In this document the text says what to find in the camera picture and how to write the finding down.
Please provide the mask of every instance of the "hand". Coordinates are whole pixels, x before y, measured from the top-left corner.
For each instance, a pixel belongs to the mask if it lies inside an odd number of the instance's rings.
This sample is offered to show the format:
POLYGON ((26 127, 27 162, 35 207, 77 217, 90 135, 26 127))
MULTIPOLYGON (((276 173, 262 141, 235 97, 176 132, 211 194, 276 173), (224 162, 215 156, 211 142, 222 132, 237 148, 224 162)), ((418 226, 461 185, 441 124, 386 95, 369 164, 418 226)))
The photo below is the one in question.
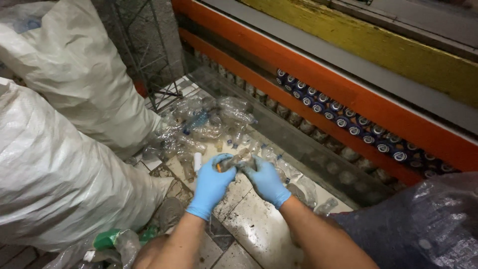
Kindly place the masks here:
POLYGON ((236 177, 237 169, 232 167, 224 173, 216 169, 218 163, 232 158, 232 154, 223 153, 212 157, 197 172, 197 185, 194 197, 186 212, 209 220, 213 209, 221 201, 226 188, 236 177))
POLYGON ((257 171, 239 164, 240 170, 249 178, 256 193, 265 201, 279 209, 289 199, 291 192, 286 189, 272 163, 252 155, 256 162, 257 171))

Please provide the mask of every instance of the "yellow painted beam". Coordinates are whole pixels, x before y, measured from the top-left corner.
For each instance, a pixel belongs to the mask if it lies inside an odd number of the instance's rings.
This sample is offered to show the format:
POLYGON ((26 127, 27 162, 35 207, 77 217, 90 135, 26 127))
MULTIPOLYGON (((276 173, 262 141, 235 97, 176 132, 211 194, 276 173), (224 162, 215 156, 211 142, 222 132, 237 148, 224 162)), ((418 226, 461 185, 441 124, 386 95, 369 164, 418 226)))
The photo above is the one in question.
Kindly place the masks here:
POLYGON ((238 1, 478 108, 478 64, 475 62, 394 34, 311 0, 238 1))

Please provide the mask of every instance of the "metal grate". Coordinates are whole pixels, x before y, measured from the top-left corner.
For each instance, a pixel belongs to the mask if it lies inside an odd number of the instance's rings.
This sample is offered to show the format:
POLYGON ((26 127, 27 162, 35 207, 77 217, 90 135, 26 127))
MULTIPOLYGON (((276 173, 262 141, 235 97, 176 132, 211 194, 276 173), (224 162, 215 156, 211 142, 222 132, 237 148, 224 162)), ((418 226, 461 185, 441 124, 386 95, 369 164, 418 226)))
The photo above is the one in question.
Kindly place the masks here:
POLYGON ((153 2, 111 0, 111 5, 134 68, 158 112, 161 101, 168 96, 182 97, 182 92, 173 78, 153 2))

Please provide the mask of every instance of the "forearm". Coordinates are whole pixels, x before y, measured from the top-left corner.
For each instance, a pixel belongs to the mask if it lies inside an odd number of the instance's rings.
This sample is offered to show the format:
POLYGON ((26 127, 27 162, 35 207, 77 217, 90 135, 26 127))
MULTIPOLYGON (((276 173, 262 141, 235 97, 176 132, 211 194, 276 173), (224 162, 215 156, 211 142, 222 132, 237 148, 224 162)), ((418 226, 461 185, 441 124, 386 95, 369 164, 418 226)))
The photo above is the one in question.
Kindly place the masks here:
POLYGON ((148 269, 192 269, 206 222, 185 213, 148 269))
POLYGON ((291 196, 279 209, 314 268, 378 268, 343 230, 315 215, 291 196))

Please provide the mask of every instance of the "white sack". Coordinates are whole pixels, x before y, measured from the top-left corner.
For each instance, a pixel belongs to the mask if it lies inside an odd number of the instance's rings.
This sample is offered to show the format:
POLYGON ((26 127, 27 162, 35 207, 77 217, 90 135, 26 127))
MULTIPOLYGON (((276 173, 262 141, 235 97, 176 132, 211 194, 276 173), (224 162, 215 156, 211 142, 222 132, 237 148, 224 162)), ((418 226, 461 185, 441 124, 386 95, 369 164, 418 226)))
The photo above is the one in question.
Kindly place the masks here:
POLYGON ((41 28, 17 34, 12 13, 24 17, 25 10, 35 10, 39 16, 45 8, 28 8, 33 4, 1 12, 0 61, 79 131, 127 159, 144 146, 160 117, 145 109, 94 6, 61 0, 42 17, 41 28))
POLYGON ((173 178, 123 163, 29 88, 0 78, 0 94, 0 242, 59 251, 149 221, 173 178))

